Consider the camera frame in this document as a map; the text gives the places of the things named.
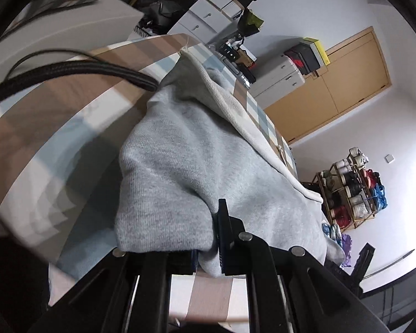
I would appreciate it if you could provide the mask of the grey sweatshirt with red print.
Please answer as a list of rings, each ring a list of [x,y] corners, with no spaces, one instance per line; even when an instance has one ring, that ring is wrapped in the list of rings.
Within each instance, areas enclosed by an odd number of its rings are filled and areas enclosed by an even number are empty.
[[[270,246],[300,246],[319,262],[345,253],[323,230],[322,198],[294,177],[225,79],[182,51],[119,154],[115,218],[126,252],[196,250],[221,275],[214,220],[219,200]]]

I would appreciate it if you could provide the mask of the blue white clothes pile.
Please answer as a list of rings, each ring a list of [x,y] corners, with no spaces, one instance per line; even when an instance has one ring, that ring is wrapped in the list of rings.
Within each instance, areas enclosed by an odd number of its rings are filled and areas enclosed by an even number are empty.
[[[342,240],[342,233],[340,231],[340,226],[335,223],[330,224],[327,221],[322,221],[322,231],[324,235],[335,243],[337,243],[340,247],[343,247],[343,240]]]

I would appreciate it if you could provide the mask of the purple cloth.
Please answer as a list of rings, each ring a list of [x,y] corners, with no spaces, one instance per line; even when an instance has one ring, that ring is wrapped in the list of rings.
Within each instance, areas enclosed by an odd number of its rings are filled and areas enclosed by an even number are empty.
[[[343,268],[349,268],[352,266],[351,260],[352,260],[352,237],[349,234],[343,233],[341,236],[341,246],[345,254],[345,258],[343,260],[343,263],[341,266]]]

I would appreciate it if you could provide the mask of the wooden shoe rack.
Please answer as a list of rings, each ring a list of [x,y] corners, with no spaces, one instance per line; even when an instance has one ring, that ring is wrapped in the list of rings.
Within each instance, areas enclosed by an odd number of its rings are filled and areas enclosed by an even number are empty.
[[[312,188],[322,196],[322,210],[341,231],[356,229],[388,207],[385,187],[377,171],[367,168],[368,157],[358,148],[316,173]]]

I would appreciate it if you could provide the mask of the checkered brown blue bed cover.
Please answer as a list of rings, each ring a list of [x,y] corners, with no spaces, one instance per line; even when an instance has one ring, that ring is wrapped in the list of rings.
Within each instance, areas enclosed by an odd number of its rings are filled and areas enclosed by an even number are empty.
[[[222,74],[226,89],[298,178],[288,144],[271,119],[194,38],[178,34],[124,41],[93,53],[161,81],[181,49]],[[119,78],[76,75],[27,88],[0,103],[0,219],[21,243],[75,280],[116,245],[118,152],[143,118],[149,96]]]

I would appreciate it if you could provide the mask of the white low drawer unit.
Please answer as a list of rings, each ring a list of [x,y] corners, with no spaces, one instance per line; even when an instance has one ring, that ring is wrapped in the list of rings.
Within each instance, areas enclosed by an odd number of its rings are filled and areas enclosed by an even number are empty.
[[[277,65],[257,78],[249,92],[257,104],[266,109],[304,84],[305,79],[298,67],[282,55]]]

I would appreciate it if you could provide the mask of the silver aluminium suitcase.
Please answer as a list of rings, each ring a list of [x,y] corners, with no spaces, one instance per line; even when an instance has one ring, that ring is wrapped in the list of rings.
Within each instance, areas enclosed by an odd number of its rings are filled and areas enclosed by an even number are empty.
[[[213,44],[208,44],[207,48],[226,66],[226,68],[244,85],[247,89],[251,86],[246,76],[238,69],[238,66],[234,62],[230,62],[227,57],[215,50]]]

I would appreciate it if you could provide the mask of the yellow black box stack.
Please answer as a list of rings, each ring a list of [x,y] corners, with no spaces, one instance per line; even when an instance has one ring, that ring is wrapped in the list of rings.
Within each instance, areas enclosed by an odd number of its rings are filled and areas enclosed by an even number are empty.
[[[284,54],[303,75],[314,73],[331,63],[322,42],[315,38],[302,38]]]

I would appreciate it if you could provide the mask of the wooden double door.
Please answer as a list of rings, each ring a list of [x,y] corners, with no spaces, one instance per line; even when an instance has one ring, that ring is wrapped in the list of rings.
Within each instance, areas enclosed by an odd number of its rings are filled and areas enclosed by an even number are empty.
[[[342,117],[392,85],[371,26],[327,51],[331,63],[318,76],[264,109],[289,143]]]

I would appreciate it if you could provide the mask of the green bag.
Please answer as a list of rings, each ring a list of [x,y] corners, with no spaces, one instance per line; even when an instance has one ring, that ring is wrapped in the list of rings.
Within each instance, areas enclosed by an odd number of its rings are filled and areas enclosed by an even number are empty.
[[[237,30],[243,37],[249,37],[260,32],[264,20],[254,15],[254,13],[246,9],[237,23]]]

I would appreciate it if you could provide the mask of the white drawer cabinet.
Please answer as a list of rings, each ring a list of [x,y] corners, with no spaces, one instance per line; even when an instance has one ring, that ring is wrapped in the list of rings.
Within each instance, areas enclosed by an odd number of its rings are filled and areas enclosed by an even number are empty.
[[[168,34],[187,34],[208,44],[239,18],[243,11],[244,7],[237,0],[195,0]]]

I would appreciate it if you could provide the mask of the white wall switch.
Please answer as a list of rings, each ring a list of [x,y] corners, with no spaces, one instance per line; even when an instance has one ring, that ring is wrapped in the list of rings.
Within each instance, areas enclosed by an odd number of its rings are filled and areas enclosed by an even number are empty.
[[[388,154],[385,156],[385,161],[389,164],[395,160],[395,157],[393,157],[391,154]]]

